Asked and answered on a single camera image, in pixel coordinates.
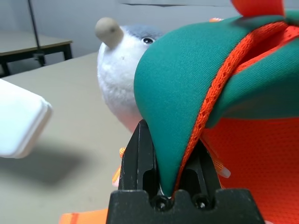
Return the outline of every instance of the beige horn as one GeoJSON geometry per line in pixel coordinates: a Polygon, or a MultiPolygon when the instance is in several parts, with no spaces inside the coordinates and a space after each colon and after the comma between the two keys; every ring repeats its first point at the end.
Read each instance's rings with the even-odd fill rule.
{"type": "Polygon", "coordinates": [[[123,38],[123,31],[118,23],[108,17],[101,18],[95,26],[96,36],[109,48],[115,48],[123,38]]]}

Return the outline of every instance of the white plush animal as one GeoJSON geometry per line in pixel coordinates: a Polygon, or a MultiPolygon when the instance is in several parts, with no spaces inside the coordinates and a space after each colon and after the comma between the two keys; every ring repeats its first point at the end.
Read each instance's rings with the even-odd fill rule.
{"type": "Polygon", "coordinates": [[[95,31],[103,42],[98,55],[98,80],[104,101],[133,132],[142,120],[134,97],[135,70],[147,48],[163,33],[146,25],[119,26],[111,18],[100,19],[95,31]]]}

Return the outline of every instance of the table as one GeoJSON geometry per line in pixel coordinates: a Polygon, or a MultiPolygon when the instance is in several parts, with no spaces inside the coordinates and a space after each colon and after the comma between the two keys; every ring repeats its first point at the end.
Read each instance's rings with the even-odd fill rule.
{"type": "MultiPolygon", "coordinates": [[[[39,41],[44,54],[63,52],[65,60],[72,58],[72,40],[39,35],[39,41]]],[[[33,58],[36,50],[33,33],[0,30],[0,63],[5,76],[11,74],[7,63],[33,58]]]]}
{"type": "Polygon", "coordinates": [[[97,53],[5,77],[43,96],[53,116],[24,159],[0,158],[0,224],[58,224],[107,208],[119,149],[131,133],[105,105],[97,53]]]}

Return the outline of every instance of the gray plush head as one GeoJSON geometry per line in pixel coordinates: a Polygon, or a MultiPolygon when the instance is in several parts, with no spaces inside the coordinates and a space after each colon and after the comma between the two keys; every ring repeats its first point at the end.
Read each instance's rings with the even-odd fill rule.
{"type": "Polygon", "coordinates": [[[153,43],[163,36],[163,32],[153,26],[148,25],[129,25],[122,26],[130,35],[143,40],[145,43],[153,43]]]}

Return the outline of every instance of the metal pole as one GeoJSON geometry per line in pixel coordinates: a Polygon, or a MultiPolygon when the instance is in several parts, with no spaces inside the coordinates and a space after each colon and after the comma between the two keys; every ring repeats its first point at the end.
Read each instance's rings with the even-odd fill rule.
{"type": "Polygon", "coordinates": [[[32,23],[33,31],[34,31],[34,36],[36,39],[36,46],[37,46],[37,54],[35,55],[35,59],[38,60],[38,62],[41,66],[44,66],[45,65],[45,57],[44,57],[43,51],[41,50],[41,46],[40,46],[39,39],[38,39],[36,21],[34,18],[31,0],[28,0],[28,7],[29,7],[31,23],[32,23]]]}

